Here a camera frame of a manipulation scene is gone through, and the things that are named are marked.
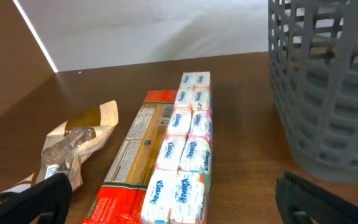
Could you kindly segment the Kleenex tissue multipack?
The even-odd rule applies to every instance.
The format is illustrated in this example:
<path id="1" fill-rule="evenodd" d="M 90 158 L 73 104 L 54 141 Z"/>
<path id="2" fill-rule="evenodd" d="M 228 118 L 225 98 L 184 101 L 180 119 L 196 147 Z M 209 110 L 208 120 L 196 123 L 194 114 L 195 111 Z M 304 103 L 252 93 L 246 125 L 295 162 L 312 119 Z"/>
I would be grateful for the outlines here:
<path id="1" fill-rule="evenodd" d="M 207 222 L 213 156 L 211 74 L 185 72 L 143 201 L 153 224 Z"/>

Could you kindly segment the beige brown snack bag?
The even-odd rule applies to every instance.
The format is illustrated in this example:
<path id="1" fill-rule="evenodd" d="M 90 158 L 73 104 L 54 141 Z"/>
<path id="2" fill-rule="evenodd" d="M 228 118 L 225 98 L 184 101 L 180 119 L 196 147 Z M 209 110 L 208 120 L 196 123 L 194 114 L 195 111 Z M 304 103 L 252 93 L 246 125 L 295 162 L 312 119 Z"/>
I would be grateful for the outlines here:
<path id="1" fill-rule="evenodd" d="M 0 192 L 0 204 L 57 173 L 65 174 L 76 190 L 83 183 L 82 163 L 105 145 L 118 122 L 117 102 L 112 100 L 57 126 L 46 135 L 40 170 Z"/>

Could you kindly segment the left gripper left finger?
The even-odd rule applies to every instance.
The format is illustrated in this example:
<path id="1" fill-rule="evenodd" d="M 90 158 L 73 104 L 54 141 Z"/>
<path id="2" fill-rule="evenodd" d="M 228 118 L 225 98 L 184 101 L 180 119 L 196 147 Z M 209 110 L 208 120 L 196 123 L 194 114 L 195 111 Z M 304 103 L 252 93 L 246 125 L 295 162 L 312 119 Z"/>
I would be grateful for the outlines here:
<path id="1" fill-rule="evenodd" d="M 65 223 L 71 196 L 69 178 L 57 173 L 0 203 L 0 224 Z"/>

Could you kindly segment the orange San Remo spaghetti pack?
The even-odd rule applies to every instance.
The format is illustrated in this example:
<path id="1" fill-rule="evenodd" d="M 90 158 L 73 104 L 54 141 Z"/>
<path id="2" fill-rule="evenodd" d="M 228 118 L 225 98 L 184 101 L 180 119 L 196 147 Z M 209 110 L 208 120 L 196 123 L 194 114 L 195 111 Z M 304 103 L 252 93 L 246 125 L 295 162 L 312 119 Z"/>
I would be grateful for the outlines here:
<path id="1" fill-rule="evenodd" d="M 83 223 L 141 223 L 176 90 L 148 91 Z"/>

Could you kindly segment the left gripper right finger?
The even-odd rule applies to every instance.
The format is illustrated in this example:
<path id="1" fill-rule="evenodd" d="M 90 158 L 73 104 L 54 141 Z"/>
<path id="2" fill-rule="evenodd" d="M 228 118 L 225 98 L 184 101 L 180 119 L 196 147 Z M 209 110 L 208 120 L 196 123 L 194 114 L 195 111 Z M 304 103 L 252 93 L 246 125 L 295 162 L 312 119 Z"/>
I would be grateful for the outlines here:
<path id="1" fill-rule="evenodd" d="M 277 179 L 275 201 L 284 224 L 358 224 L 358 206 L 289 171 Z"/>

